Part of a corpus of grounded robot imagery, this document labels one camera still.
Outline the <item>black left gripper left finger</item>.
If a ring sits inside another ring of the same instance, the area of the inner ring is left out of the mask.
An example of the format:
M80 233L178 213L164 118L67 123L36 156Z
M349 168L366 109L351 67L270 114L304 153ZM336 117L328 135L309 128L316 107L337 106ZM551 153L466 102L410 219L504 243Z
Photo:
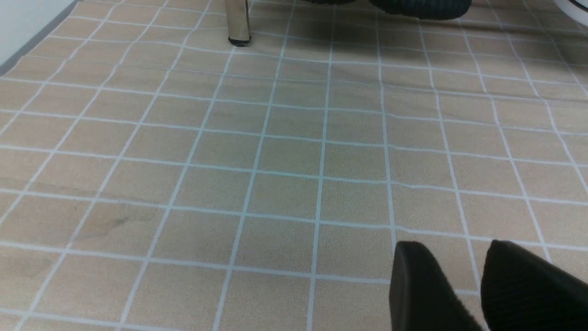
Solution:
M389 289L393 331L482 331L435 256L417 241L395 246Z

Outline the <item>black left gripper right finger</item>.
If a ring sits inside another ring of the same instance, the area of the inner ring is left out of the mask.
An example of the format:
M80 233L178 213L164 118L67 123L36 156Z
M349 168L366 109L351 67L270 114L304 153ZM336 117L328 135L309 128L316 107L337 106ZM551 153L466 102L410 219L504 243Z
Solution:
M511 241L487 250L481 306L491 331L588 328L588 285Z

